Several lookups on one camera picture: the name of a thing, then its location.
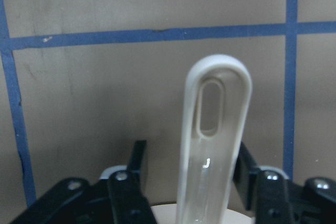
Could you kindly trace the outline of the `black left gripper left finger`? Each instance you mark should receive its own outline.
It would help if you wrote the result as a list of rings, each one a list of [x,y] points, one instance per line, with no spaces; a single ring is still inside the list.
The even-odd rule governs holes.
[[[126,167],[112,167],[98,182],[70,177],[59,181],[13,223],[156,223],[143,194],[145,140],[134,143]]]

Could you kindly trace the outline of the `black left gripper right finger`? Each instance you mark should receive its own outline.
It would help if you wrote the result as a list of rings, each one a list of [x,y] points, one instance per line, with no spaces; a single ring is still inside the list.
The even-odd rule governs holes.
[[[244,143],[233,182],[255,223],[335,223],[335,180],[313,177],[297,185],[283,170],[259,166]]]

